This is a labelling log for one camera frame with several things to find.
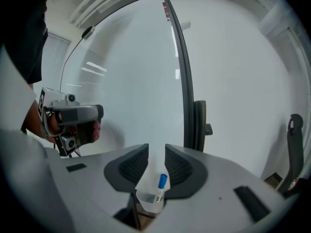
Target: black shirt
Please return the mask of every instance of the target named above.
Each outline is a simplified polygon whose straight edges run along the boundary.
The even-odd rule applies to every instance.
[[[42,51],[48,37],[46,0],[10,0],[3,8],[6,23],[1,34],[9,56],[27,83],[41,81]]]

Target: hand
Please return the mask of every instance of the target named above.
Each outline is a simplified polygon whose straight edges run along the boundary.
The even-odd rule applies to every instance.
[[[53,114],[53,115],[51,115],[49,117],[48,127],[49,127],[49,130],[50,130],[50,132],[52,134],[60,133],[60,128],[58,127],[58,123],[56,121],[55,114]],[[100,133],[99,129],[100,129],[100,124],[99,124],[98,121],[95,121],[94,122],[94,131],[93,131],[93,139],[94,139],[94,141],[97,141],[99,139],[99,133]],[[47,136],[46,139],[49,142],[52,142],[53,144],[56,144],[55,139],[53,137]]]

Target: person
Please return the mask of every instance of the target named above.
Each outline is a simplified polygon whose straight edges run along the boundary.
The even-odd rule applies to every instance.
[[[5,0],[4,17],[6,23],[2,25],[1,45],[4,44],[12,62],[22,77],[27,81],[31,89],[34,83],[41,81],[42,51],[48,37],[48,29],[45,24],[45,12],[47,0]],[[58,133],[55,115],[48,121],[51,133]],[[99,122],[94,123],[94,140],[99,138]],[[23,123],[22,130],[28,129],[35,135],[45,138],[55,144],[52,137],[45,136],[38,113],[38,104],[33,102]]]

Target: blue cap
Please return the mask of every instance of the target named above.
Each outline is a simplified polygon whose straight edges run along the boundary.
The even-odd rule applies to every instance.
[[[167,175],[166,174],[161,174],[160,176],[160,181],[159,181],[159,189],[163,189],[165,184],[166,184],[166,180],[167,180]]]

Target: window blind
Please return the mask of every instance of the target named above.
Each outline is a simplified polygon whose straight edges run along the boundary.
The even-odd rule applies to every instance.
[[[36,100],[39,100],[42,87],[60,89],[65,56],[70,41],[49,33],[42,53],[42,81],[34,84]]]

